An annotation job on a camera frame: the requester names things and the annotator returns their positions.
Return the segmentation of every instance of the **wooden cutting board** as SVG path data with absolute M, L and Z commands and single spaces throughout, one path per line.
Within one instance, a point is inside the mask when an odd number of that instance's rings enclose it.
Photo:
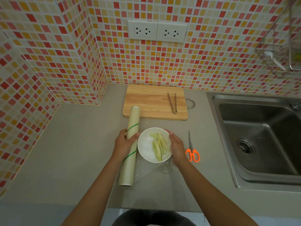
M 177 95 L 177 114 L 172 113 L 168 95 L 175 109 Z M 130 84 L 126 90 L 123 115 L 129 117 L 132 106 L 140 107 L 140 117 L 149 119 L 184 121 L 188 118 L 184 91 L 179 87 L 149 86 Z

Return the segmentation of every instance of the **metal tongs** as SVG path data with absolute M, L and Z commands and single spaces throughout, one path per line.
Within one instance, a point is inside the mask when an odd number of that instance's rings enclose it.
M 173 110 L 173 106 L 172 106 L 172 103 L 171 103 L 169 93 L 167 93 L 167 95 L 168 95 L 168 99 L 169 99 L 169 102 L 170 102 L 170 105 L 171 105 L 171 108 L 172 108 L 172 113 L 175 115 L 175 114 L 177 114 L 177 95 L 175 93 L 175 111 Z

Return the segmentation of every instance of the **hand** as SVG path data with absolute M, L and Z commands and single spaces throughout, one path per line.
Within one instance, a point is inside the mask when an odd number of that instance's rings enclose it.
M 177 137 L 173 132 L 168 131 L 167 129 L 165 130 L 169 133 L 169 138 L 171 141 L 170 148 L 172 153 L 172 161 L 175 164 L 175 166 L 178 167 L 181 162 L 188 160 L 185 154 L 183 141 L 179 137 Z
M 136 133 L 130 139 L 126 139 L 125 136 L 126 129 L 122 129 L 115 140 L 115 146 L 112 153 L 113 159 L 117 159 L 122 163 L 122 161 L 129 155 L 132 144 L 138 139 L 140 133 Z

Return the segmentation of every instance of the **white outlet plate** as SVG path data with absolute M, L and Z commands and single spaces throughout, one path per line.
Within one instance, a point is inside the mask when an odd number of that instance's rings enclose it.
M 130 39 L 156 40 L 158 22 L 128 20 Z
M 157 41 L 183 43 L 187 24 L 158 22 Z

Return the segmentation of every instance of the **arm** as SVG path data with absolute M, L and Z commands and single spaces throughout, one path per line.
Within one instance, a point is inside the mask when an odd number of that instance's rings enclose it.
M 213 186 L 187 159 L 183 141 L 172 132 L 172 160 L 211 226 L 257 224 L 235 203 Z
M 99 226 L 114 184 L 116 174 L 139 133 L 126 140 L 126 129 L 120 131 L 115 140 L 111 158 L 104 166 L 92 186 L 85 193 L 61 226 Z

